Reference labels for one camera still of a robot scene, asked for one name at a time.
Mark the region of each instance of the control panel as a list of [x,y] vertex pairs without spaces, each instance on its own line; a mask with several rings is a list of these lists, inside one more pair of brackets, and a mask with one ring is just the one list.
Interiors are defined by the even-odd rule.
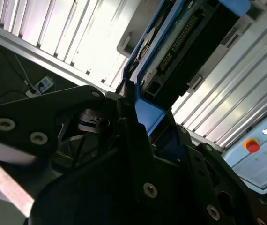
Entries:
[[233,145],[224,159],[249,188],[267,193],[267,117]]

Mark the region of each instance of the red button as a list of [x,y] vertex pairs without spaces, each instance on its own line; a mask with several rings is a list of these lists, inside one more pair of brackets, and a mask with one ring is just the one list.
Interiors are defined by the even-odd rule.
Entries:
[[257,144],[256,142],[248,142],[246,144],[246,148],[250,153],[255,153],[258,150],[260,150],[260,145]]

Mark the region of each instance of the emergency stop button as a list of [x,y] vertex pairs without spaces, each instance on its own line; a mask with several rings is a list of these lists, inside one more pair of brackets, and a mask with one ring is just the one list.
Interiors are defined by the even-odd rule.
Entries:
[[251,138],[244,142],[244,148],[246,148],[250,153],[255,153],[260,150],[260,145],[256,139]]

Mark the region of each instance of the electrical outlet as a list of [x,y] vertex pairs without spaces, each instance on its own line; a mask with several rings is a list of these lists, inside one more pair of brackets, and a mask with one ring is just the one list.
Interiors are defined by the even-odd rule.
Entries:
[[34,86],[34,90],[36,91],[34,94],[31,93],[30,90],[28,90],[25,94],[28,97],[36,97],[41,94],[43,94],[45,91],[47,91],[49,88],[51,88],[54,85],[54,81],[52,78],[46,76],[42,80],[40,80],[36,85]]

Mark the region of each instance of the bolt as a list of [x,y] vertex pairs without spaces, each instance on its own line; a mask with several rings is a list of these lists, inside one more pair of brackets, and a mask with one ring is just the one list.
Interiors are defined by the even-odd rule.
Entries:
[[193,6],[194,2],[191,1],[190,4],[188,5],[188,9],[190,9]]
[[92,95],[94,95],[95,97],[99,97],[100,96],[100,94],[98,92],[96,92],[96,91],[92,91]]
[[259,225],[266,225],[266,223],[261,218],[257,218],[257,222],[259,223]]
[[186,129],[184,129],[183,127],[181,128],[181,131],[182,131],[182,133],[184,133],[184,134],[187,133]]
[[33,132],[30,135],[30,141],[37,145],[43,145],[48,142],[48,137],[42,132]]
[[210,146],[206,145],[205,147],[206,147],[206,149],[207,149],[208,151],[210,151],[210,152],[213,151],[212,148],[211,148]]
[[209,215],[216,221],[220,220],[220,214],[218,212],[218,210],[212,206],[212,205],[207,205],[207,211],[209,213]]
[[156,187],[151,183],[145,183],[143,185],[144,193],[149,198],[156,198],[157,197],[157,189]]
[[16,124],[13,120],[8,118],[0,118],[0,130],[1,131],[10,131],[16,127]]

